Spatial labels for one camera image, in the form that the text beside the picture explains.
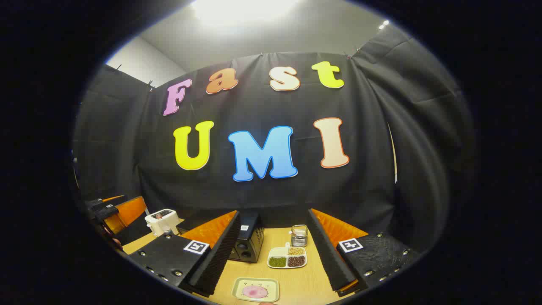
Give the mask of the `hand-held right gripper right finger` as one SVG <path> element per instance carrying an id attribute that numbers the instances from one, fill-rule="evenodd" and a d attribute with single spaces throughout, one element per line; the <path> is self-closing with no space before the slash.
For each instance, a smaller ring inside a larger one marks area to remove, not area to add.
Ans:
<path id="1" fill-rule="evenodd" d="M 339 297 L 391 280 L 420 256 L 387 232 L 367 233 L 313 208 L 308 210 L 307 227 Z"/>

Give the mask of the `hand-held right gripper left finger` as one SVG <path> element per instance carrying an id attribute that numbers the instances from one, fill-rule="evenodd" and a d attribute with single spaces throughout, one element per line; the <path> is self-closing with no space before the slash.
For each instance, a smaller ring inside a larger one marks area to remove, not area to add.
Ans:
<path id="1" fill-rule="evenodd" d="M 171 286 L 209 297 L 241 228 L 233 210 L 178 236 L 163 234 L 129 254 L 139 268 Z"/>

